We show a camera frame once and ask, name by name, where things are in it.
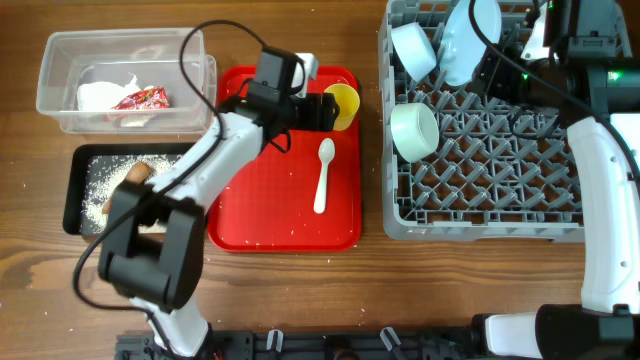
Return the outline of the light blue bowl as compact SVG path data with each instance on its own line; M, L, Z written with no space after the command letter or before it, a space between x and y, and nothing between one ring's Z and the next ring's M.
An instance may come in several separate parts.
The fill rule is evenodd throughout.
M414 81L422 81L436 68L437 57L418 23L393 28L391 40L401 64Z

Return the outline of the light green bowl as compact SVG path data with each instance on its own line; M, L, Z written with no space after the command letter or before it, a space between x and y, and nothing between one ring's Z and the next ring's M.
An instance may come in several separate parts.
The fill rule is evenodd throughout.
M393 143L407 162L433 154L439 146L439 127L434 113L424 103L398 104L390 118Z

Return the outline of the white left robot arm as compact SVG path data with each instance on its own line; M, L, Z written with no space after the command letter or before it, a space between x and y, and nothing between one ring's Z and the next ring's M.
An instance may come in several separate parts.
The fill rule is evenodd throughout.
M319 69L311 53L263 47L245 95L227 98L215 122L169 170L144 184L124 181L112 197L98 273L145 314L153 359L214 355L210 323L194 292L203 267L205 215L248 163L290 130L329 132L339 106L307 88Z

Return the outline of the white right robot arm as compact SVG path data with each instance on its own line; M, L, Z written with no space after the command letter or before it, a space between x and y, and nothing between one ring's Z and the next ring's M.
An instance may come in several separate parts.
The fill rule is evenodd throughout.
M494 40L475 69L481 91L513 105L551 108L578 172L585 271L577 305L478 318L486 353L530 359L639 355L639 63L617 52L613 1L550 1L539 63Z

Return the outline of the yellow plastic cup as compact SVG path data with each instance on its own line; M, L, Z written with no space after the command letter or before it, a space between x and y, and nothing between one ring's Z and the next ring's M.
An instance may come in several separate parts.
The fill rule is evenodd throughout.
M336 83L324 92L332 94L339 106L339 114L334 122L334 131L344 131L352 124L360 107L360 97L355 88L348 84Z

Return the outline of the light blue plate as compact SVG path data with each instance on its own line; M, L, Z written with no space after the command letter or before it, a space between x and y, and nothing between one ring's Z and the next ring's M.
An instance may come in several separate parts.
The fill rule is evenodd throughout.
M446 22L439 51L443 53L440 68L445 71L445 82L458 87L472 78L481 61L486 45L474 32L468 16L469 0L459 0ZM502 29L502 17L496 0L476 0L474 17L483 35L492 43L498 43Z

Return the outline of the white rice pile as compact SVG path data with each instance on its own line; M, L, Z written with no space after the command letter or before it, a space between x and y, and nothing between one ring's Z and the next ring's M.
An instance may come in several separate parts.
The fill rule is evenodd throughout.
M94 236L101 233L108 215L103 212L115 188L125 179L135 164L142 162L150 167L151 178L166 172L181 154L150 155L100 155L90 159L86 186L81 202L80 234Z

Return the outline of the white plastic spoon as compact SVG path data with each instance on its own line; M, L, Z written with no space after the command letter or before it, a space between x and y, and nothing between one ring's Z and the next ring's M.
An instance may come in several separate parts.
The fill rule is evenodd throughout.
M321 162L321 169L314 198L313 210L316 214L322 214L326 209L328 168L335 156L335 144L332 139L325 138L318 150L318 157Z

